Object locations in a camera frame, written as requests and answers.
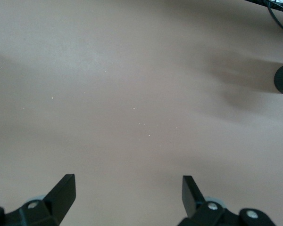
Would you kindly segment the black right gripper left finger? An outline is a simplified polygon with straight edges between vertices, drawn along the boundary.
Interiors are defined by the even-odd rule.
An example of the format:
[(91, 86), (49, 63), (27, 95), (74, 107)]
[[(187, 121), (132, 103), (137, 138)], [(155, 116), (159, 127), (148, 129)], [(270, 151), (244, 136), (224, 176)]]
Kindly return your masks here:
[(0, 207), (0, 226), (60, 226), (75, 199), (75, 175), (66, 174), (43, 198), (31, 199), (10, 213)]

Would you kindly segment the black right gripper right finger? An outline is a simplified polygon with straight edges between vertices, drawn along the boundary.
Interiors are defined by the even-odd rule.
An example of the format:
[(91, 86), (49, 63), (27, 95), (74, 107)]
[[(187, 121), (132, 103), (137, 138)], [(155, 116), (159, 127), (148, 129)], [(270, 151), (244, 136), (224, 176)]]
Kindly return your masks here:
[(244, 208), (236, 215), (216, 201), (207, 201), (192, 176), (183, 176), (182, 201), (187, 217), (178, 226), (276, 226), (260, 210)]

